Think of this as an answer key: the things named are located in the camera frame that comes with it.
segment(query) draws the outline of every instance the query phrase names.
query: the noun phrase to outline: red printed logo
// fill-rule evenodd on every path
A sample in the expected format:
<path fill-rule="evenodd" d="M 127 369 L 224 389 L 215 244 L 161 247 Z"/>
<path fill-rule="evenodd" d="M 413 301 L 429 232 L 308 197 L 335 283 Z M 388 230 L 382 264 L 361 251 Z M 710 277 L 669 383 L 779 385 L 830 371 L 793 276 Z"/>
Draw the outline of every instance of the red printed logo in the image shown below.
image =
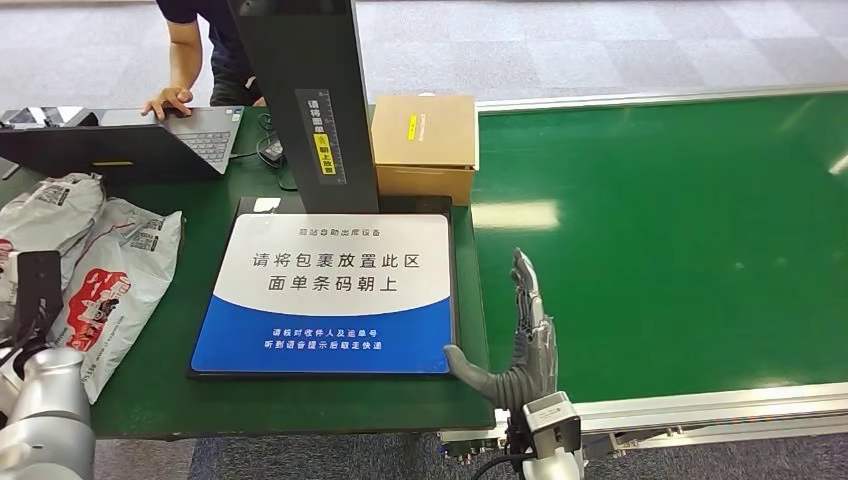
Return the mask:
<path fill-rule="evenodd" d="M 6 265 L 6 262 L 9 261 L 9 254 L 14 250 L 15 247 L 12 245 L 12 242 L 5 238 L 0 238 L 0 265 Z"/>
<path fill-rule="evenodd" d="M 68 302 L 68 325 L 74 333 L 67 346 L 80 352 L 87 352 L 94 346 L 109 320 L 109 314 L 115 310 L 130 286 L 126 273 L 91 269 L 82 287 Z"/>

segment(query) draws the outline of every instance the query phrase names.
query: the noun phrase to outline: cardboard box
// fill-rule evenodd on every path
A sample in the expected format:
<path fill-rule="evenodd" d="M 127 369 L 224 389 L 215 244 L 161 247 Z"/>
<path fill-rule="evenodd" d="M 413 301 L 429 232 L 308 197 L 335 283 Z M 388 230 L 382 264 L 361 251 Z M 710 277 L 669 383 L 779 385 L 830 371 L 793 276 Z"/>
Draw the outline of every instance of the cardboard box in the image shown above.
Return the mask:
<path fill-rule="evenodd" d="M 474 99 L 451 96 L 377 98 L 371 139 L 382 195 L 447 195 L 471 202 L 480 167 Z"/>

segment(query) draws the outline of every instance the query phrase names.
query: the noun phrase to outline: blue and white sign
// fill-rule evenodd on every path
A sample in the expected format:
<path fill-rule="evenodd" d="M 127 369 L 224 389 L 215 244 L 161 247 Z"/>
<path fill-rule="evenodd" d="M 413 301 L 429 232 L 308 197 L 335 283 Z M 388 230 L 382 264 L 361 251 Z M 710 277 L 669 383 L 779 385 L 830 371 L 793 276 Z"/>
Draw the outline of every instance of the blue and white sign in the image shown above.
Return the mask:
<path fill-rule="evenodd" d="M 448 238 L 442 215 L 239 216 L 192 369 L 446 373 Z"/>

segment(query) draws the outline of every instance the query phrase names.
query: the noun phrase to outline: package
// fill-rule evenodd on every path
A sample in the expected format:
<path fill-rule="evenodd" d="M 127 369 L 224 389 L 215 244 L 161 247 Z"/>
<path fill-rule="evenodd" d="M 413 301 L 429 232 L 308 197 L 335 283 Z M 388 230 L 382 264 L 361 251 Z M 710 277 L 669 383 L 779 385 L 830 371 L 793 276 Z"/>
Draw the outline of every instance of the package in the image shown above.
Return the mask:
<path fill-rule="evenodd" d="M 479 170 L 477 110 L 465 95 L 377 97 L 371 138 L 381 195 L 468 205 Z"/>
<path fill-rule="evenodd" d="M 100 176 L 80 173 L 42 180 L 19 195 L 0 210 L 0 272 L 11 252 L 57 250 L 66 288 L 103 201 Z M 11 334 L 15 290 L 0 273 L 0 340 Z"/>
<path fill-rule="evenodd" d="M 181 212 L 161 217 L 119 199 L 91 229 L 51 338 L 85 355 L 92 404 L 171 284 L 181 235 Z"/>

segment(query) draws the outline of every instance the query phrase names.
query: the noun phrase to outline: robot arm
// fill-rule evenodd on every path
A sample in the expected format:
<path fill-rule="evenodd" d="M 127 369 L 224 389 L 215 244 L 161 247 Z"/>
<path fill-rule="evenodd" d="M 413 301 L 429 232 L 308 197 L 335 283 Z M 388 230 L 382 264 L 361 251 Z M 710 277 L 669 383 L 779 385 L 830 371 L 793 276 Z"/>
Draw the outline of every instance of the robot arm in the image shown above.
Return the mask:
<path fill-rule="evenodd" d="M 16 292 L 11 338 L 0 348 L 0 480 L 94 478 L 94 432 L 80 380 L 83 357 L 48 348 L 62 305 L 57 252 L 12 254 L 2 272 Z"/>
<path fill-rule="evenodd" d="M 513 463 L 526 480 L 583 478 L 580 417 L 565 393 L 557 391 L 556 332 L 542 307 L 533 263 L 513 254 L 518 320 L 512 362 L 493 374 L 471 364 L 456 345 L 445 346 L 451 373 L 480 392 L 496 408 L 510 411 L 507 442 Z"/>

